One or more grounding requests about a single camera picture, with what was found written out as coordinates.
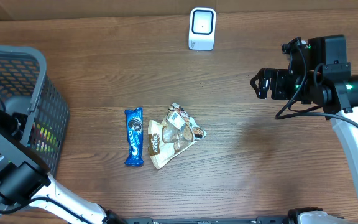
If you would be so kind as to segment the brown cookie snack bag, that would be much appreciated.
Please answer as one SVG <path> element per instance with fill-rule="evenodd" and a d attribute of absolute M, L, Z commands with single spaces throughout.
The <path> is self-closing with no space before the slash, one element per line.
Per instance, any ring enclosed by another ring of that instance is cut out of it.
<path fill-rule="evenodd" d="M 173 103 L 162 122 L 149 121 L 147 134 L 150 159 L 156 169 L 161 169 L 174 157 L 204 139 L 207 132 L 180 105 Z"/>

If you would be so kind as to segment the blue oreo cookie pack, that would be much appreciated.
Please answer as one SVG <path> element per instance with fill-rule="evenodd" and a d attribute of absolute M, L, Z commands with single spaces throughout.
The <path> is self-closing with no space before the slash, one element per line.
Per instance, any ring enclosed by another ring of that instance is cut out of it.
<path fill-rule="evenodd" d="M 125 161 L 127 166 L 142 166 L 143 148 L 143 109 L 125 110 L 126 133 L 129 143 L 129 155 Z"/>

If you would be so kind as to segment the green haribo gummy bag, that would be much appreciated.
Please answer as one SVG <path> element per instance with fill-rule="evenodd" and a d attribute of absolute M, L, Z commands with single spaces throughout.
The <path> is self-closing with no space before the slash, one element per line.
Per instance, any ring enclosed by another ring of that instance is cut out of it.
<path fill-rule="evenodd" d="M 33 123 L 33 134 L 30 135 L 29 144 L 32 144 L 32 148 L 40 152 L 54 152 L 59 146 L 59 140 L 56 135 L 52 133 L 52 128 L 43 123 Z"/>

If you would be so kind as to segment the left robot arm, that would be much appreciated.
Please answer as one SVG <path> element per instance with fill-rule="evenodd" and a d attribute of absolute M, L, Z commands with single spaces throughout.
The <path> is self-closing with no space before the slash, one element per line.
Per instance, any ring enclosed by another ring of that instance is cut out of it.
<path fill-rule="evenodd" d="M 0 109 L 0 210 L 10 215 L 30 206 L 44 209 L 68 223 L 124 223 L 111 210 L 89 202 L 59 184 L 48 165 L 17 142 L 18 120 Z"/>

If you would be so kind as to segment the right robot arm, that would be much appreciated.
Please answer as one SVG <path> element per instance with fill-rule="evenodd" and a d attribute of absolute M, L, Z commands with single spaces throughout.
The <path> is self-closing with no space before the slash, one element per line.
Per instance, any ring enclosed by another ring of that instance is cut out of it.
<path fill-rule="evenodd" d="M 286 105 L 275 119 L 321 116 L 345 153 L 358 200 L 358 75 L 352 75 L 343 35 L 294 38 L 282 44 L 287 69 L 262 68 L 250 85 L 260 99 Z"/>

